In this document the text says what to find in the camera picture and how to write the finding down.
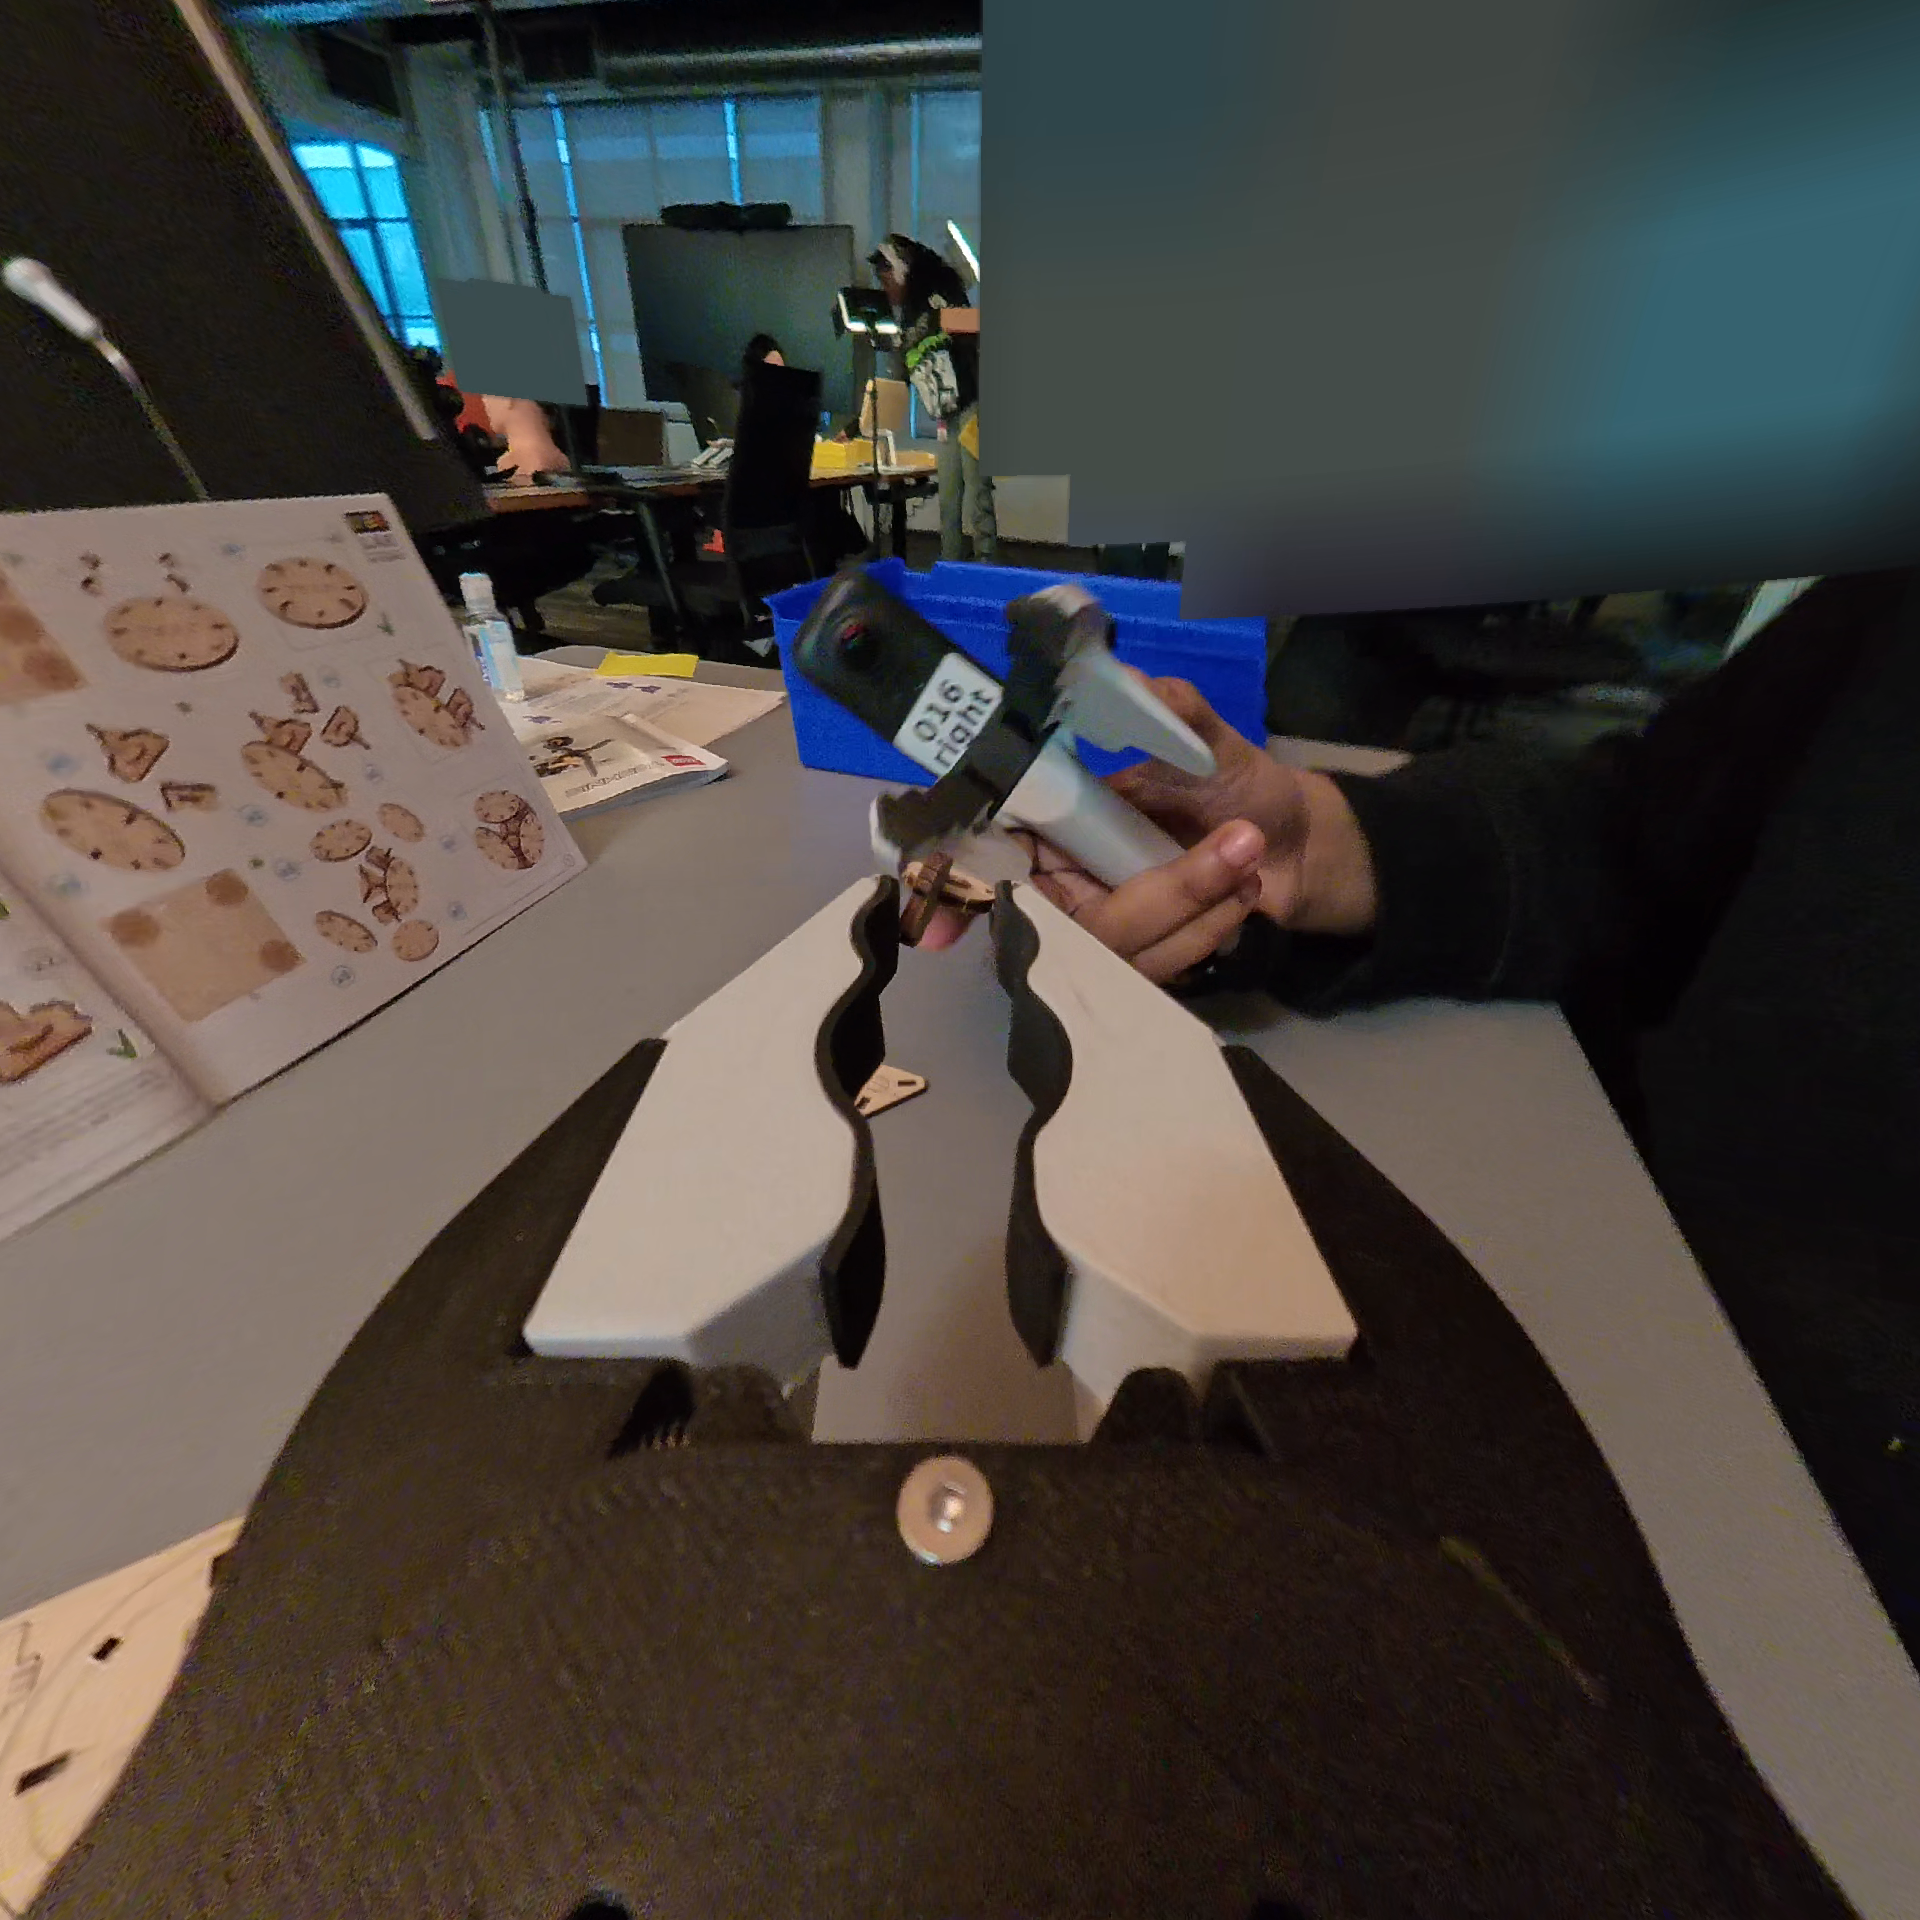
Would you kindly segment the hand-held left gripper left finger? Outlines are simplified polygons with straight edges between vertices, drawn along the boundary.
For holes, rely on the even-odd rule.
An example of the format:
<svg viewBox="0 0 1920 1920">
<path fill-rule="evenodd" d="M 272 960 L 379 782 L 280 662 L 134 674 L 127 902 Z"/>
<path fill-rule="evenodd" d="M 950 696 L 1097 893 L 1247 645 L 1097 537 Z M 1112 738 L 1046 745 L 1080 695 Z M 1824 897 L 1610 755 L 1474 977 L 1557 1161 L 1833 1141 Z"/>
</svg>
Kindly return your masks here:
<svg viewBox="0 0 1920 1920">
<path fill-rule="evenodd" d="M 885 1273 L 858 1099 L 885 1060 L 887 985 L 874 877 L 665 1032 L 524 1322 L 534 1355 L 858 1366 Z"/>
</svg>

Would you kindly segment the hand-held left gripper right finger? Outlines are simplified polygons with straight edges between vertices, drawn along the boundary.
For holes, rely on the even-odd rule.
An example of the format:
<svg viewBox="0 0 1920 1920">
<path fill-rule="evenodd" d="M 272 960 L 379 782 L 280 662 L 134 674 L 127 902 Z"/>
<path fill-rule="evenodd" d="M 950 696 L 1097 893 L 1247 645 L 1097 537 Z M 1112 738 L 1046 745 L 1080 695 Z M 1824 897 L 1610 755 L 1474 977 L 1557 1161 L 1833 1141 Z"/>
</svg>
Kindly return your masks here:
<svg viewBox="0 0 1920 1920">
<path fill-rule="evenodd" d="M 1224 1365 L 1342 1362 L 1357 1339 L 1210 1026 L 1051 906 L 990 914 L 1008 1072 L 1029 1114 L 1006 1235 L 1013 1328 L 1097 1420 L 1127 1378 L 1203 1398 Z"/>
</svg>

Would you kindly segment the large dark display screen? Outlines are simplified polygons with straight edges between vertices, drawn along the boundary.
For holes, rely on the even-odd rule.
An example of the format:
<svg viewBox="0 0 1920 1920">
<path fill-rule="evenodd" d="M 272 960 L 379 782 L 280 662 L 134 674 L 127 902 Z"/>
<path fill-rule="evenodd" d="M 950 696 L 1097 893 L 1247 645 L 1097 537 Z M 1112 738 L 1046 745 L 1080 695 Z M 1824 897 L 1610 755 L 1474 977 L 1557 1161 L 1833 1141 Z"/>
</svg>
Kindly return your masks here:
<svg viewBox="0 0 1920 1920">
<path fill-rule="evenodd" d="M 789 367 L 822 376 L 823 411 L 856 411 L 856 356 L 832 319 L 840 291 L 856 280 L 850 226 L 731 233 L 626 222 L 619 236 L 649 400 L 682 400 L 679 371 L 734 381 L 749 341 L 766 332 Z"/>
</svg>

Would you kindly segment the thin gooseneck microphone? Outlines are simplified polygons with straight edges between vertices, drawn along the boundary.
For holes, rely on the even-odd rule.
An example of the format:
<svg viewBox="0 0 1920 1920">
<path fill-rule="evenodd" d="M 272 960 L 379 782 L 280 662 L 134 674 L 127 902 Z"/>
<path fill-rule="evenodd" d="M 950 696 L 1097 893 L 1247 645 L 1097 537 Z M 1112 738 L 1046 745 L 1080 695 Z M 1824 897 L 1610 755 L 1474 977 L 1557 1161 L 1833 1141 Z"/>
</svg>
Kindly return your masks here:
<svg viewBox="0 0 1920 1920">
<path fill-rule="evenodd" d="M 189 497 L 201 505 L 210 502 L 211 490 L 180 444 L 178 434 L 166 421 L 147 385 L 107 334 L 104 322 L 38 258 L 26 255 L 6 256 L 1 280 L 15 300 L 36 308 L 106 365 L 131 397 L 156 442 L 185 482 Z"/>
</svg>

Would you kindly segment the clear hand sanitizer bottle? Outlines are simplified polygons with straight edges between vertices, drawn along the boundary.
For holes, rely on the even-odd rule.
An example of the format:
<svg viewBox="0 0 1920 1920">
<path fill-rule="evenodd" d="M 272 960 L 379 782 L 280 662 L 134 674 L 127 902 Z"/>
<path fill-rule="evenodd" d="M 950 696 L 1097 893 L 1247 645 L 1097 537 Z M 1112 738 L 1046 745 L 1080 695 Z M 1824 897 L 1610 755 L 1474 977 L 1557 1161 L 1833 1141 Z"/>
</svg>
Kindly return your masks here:
<svg viewBox="0 0 1920 1920">
<path fill-rule="evenodd" d="M 524 704 L 515 628 L 499 606 L 491 578 L 477 571 L 459 572 L 457 592 L 462 633 L 488 689 L 503 708 Z"/>
</svg>

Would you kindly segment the folded white leaflet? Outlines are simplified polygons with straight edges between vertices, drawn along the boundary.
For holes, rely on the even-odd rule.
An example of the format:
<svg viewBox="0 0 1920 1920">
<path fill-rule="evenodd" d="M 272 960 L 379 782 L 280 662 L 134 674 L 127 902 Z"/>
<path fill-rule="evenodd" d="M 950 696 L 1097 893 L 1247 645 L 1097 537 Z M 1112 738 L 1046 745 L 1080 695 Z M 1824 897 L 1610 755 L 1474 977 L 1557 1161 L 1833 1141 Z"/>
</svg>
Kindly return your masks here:
<svg viewBox="0 0 1920 1920">
<path fill-rule="evenodd" d="M 725 781 L 722 745 L 788 704 L 780 690 L 543 660 L 521 678 L 499 715 L 564 820 Z"/>
</svg>

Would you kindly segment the laser-cut wooden parts sheet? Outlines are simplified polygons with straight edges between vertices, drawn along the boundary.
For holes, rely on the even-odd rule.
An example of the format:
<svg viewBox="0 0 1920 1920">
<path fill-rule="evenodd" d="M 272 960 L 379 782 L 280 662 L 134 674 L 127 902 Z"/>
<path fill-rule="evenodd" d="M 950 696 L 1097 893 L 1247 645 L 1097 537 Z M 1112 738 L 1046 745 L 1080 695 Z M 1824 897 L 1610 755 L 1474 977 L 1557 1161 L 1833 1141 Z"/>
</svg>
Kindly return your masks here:
<svg viewBox="0 0 1920 1920">
<path fill-rule="evenodd" d="M 242 1518 L 1 1622 L 1 1912 L 24 1917 L 172 1689 Z"/>
</svg>

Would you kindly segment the open instruction booklet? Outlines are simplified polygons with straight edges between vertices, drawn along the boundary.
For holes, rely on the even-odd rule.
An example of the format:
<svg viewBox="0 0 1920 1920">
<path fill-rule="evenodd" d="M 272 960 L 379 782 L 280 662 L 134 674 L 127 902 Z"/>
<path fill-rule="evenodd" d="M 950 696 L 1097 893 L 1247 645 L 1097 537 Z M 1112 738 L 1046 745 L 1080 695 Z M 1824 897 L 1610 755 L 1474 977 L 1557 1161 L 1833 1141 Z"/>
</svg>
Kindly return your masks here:
<svg viewBox="0 0 1920 1920">
<path fill-rule="evenodd" d="M 6 511 L 1 1233 L 583 872 L 379 492 Z"/>
</svg>

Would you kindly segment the black office chair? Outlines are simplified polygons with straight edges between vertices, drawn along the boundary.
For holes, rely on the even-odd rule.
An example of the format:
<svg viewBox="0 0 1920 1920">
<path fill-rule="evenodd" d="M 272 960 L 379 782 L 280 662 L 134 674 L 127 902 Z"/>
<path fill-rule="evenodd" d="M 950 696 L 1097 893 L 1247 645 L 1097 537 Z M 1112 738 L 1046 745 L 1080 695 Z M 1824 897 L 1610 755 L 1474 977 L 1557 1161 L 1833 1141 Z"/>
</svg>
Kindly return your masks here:
<svg viewBox="0 0 1920 1920">
<path fill-rule="evenodd" d="M 725 592 L 745 631 L 770 592 L 826 572 L 809 506 L 819 399 L 817 372 L 770 359 L 739 381 L 720 533 Z"/>
</svg>

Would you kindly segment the person's right hand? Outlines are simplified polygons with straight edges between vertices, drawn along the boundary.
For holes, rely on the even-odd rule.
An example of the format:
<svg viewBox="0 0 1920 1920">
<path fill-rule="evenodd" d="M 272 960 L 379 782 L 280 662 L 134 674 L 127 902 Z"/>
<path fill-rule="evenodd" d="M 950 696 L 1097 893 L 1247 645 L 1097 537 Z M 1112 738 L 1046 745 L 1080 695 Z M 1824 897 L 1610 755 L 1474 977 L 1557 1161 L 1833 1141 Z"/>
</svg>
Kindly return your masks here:
<svg viewBox="0 0 1920 1920">
<path fill-rule="evenodd" d="M 1196 687 L 1163 678 L 1149 690 L 1207 747 L 1211 776 L 1145 761 L 1107 787 L 1155 822 L 1177 856 L 1105 886 L 1053 842 L 1011 829 L 1006 847 L 1020 853 L 1035 891 L 1158 987 L 1231 950 L 1251 917 L 1300 936 L 1367 936 L 1378 879 L 1342 789 L 1267 757 Z"/>
</svg>

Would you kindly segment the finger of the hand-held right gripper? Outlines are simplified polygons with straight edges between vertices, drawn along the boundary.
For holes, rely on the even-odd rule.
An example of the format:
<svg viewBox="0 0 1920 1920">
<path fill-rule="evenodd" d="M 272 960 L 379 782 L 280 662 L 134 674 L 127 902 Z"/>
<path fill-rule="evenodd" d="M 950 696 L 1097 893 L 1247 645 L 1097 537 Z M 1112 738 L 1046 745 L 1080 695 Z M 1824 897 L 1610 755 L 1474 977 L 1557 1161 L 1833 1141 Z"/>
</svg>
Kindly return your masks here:
<svg viewBox="0 0 1920 1920">
<path fill-rule="evenodd" d="M 996 796 L 968 782 L 936 782 L 882 790 L 871 801 L 871 870 L 903 874 L 907 866 L 961 853 L 996 822 Z"/>
</svg>

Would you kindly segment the blue plastic bin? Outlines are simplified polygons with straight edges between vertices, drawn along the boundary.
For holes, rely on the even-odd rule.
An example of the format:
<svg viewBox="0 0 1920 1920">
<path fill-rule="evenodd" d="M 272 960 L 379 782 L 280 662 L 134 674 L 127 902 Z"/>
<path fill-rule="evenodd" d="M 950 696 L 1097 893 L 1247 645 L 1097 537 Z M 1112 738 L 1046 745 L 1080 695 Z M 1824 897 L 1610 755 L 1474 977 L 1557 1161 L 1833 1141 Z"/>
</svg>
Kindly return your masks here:
<svg viewBox="0 0 1920 1920">
<path fill-rule="evenodd" d="M 1186 619 L 1183 590 L 1175 583 L 977 563 L 936 563 L 915 571 L 898 558 L 868 563 L 865 574 L 939 631 L 944 654 L 968 656 L 993 680 L 1008 668 L 1006 609 L 1053 587 L 1084 589 L 1113 621 L 1113 654 L 1120 662 L 1149 678 L 1191 684 L 1254 749 L 1267 742 L 1265 621 Z M 870 721 L 806 678 L 800 636 L 827 587 L 819 578 L 780 589 L 766 605 L 798 759 L 819 772 L 928 787 L 948 770 L 948 761 L 939 757 L 931 732 L 899 730 L 906 704 L 898 702 Z"/>
</svg>

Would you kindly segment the black angled panel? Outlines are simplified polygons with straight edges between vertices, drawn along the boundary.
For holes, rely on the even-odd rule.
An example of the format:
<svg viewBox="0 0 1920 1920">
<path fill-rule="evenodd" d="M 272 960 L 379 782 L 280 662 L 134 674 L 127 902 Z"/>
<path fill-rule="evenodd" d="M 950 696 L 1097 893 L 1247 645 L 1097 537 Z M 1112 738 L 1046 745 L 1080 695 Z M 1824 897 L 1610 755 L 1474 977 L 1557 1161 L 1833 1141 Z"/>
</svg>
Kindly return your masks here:
<svg viewBox="0 0 1920 1920">
<path fill-rule="evenodd" d="M 1 7 L 3 260 L 41 264 L 140 376 L 1 297 L 6 512 L 387 498 L 489 516 L 211 5 Z"/>
</svg>

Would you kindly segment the small round wooden model part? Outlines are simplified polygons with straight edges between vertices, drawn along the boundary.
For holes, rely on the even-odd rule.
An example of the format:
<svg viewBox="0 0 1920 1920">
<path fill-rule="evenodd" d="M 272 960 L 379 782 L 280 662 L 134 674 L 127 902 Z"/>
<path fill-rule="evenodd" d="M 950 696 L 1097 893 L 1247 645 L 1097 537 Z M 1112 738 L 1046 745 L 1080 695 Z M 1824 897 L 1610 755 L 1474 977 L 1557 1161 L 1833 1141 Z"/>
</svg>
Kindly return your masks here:
<svg viewBox="0 0 1920 1920">
<path fill-rule="evenodd" d="M 922 949 L 936 926 L 965 929 L 996 906 L 996 885 L 958 866 L 948 853 L 925 855 L 899 870 L 902 949 Z"/>
</svg>

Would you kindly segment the person's right forearm black sleeve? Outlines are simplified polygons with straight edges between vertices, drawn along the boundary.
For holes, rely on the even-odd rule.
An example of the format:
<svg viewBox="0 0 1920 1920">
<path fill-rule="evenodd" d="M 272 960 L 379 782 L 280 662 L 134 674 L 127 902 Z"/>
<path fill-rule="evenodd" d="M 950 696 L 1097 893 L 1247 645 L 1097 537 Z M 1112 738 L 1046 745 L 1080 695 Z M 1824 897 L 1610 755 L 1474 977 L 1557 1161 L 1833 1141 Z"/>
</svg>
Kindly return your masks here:
<svg viewBox="0 0 1920 1920">
<path fill-rule="evenodd" d="M 1361 932 L 1301 1014 L 1561 1008 L 1902 1638 L 1917 1561 L 1915 571 L 1827 578 L 1641 732 L 1337 776 Z"/>
</svg>

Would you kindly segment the long office desk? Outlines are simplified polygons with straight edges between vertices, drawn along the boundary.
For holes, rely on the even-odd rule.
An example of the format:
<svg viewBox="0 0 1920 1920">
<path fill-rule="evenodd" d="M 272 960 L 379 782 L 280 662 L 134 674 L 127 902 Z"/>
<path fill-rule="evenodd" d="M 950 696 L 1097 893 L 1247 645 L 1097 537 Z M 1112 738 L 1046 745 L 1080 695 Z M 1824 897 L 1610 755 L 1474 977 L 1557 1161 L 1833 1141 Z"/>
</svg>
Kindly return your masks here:
<svg viewBox="0 0 1920 1920">
<path fill-rule="evenodd" d="M 483 482 L 483 501 L 498 516 L 589 505 L 638 514 L 669 501 L 713 502 L 724 518 L 741 529 L 775 529 L 785 524 L 782 514 L 796 511 L 801 498 L 851 494 L 880 516 L 878 538 L 887 544 L 896 538 L 890 516 L 899 516 L 909 502 L 928 501 L 937 490 L 937 465 L 928 452 L 880 465 L 853 465 L 858 444 L 815 442 L 812 452 L 826 461 L 813 461 L 804 480 L 772 461 L 594 467 L 579 472 L 489 479 Z"/>
</svg>

